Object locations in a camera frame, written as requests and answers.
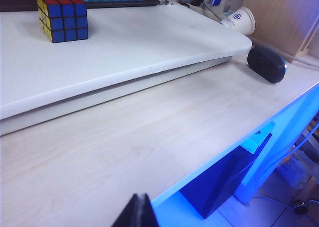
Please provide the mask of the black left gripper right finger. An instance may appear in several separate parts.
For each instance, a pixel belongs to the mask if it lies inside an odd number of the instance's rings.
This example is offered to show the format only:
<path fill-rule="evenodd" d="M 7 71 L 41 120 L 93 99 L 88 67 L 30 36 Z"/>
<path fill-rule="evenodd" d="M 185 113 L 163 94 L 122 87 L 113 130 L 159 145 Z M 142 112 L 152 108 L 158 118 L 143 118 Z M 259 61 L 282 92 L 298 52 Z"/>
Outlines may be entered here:
<path fill-rule="evenodd" d="M 139 226 L 159 227 L 156 215 L 151 205 L 151 201 L 147 194 L 140 195 Z"/>

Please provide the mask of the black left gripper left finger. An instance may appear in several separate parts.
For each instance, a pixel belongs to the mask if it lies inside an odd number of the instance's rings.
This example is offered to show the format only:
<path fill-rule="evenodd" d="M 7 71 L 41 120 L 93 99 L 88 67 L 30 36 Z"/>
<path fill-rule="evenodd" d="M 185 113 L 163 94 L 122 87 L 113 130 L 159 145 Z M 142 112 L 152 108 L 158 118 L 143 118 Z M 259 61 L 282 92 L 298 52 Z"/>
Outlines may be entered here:
<path fill-rule="evenodd" d="M 133 194 L 127 205 L 112 224 L 112 227 L 136 227 L 139 203 L 139 196 Z"/>

